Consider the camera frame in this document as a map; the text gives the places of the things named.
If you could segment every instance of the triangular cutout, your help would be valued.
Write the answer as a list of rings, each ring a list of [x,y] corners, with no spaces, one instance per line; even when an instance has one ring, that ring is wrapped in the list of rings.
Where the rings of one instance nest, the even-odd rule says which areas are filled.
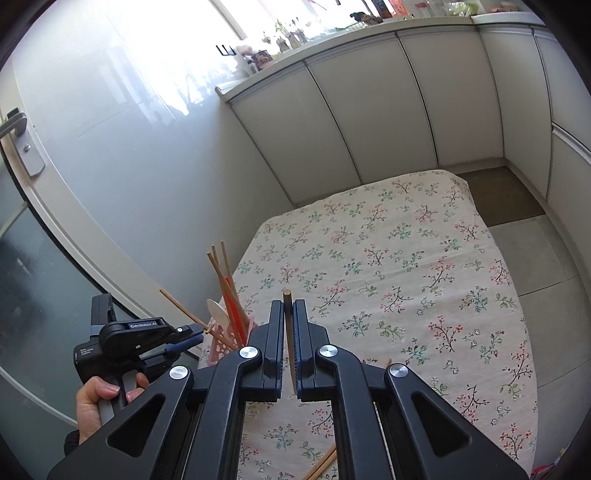
[[[468,445],[469,438],[421,393],[411,396],[433,452],[444,457]]]
[[[107,444],[127,455],[139,457],[164,405],[164,399],[164,395],[156,395],[150,399],[134,416],[109,435]]]

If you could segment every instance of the brown floor mat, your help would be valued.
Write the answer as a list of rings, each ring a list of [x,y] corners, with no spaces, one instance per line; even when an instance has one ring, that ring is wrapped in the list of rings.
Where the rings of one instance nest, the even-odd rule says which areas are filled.
[[[458,175],[468,182],[476,210],[486,226],[543,215],[544,210],[508,167]]]

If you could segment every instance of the black sleeve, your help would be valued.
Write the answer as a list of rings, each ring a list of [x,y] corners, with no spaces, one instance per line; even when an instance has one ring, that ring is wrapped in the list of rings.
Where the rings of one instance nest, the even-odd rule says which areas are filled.
[[[64,441],[64,455],[68,456],[71,454],[78,447],[79,442],[80,432],[78,430],[68,433]]]

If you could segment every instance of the finger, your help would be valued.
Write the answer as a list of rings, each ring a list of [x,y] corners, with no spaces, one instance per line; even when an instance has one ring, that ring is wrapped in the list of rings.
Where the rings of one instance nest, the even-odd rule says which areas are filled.
[[[119,387],[104,381],[101,377],[92,377],[76,393],[76,404],[94,405],[102,398],[110,400],[119,393]]]
[[[144,374],[137,374],[135,376],[135,382],[138,384],[138,387],[142,387],[143,389],[146,389],[150,386],[148,377],[146,377]]]
[[[136,398],[139,397],[139,395],[144,391],[143,388],[134,388],[133,390],[130,390],[127,392],[126,396],[127,396],[127,401],[128,402],[132,402],[134,401]]]

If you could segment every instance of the floral tablecloth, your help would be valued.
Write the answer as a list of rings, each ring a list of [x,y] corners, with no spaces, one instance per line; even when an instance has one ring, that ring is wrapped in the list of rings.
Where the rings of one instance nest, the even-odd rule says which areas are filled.
[[[527,328],[464,180],[413,173],[274,217],[235,282],[258,323],[290,288],[332,343],[381,367],[406,363],[531,470],[537,390]],[[284,371],[278,403],[247,405],[239,479],[299,479],[334,442],[330,404],[301,403]],[[336,462],[322,478],[338,478]]]

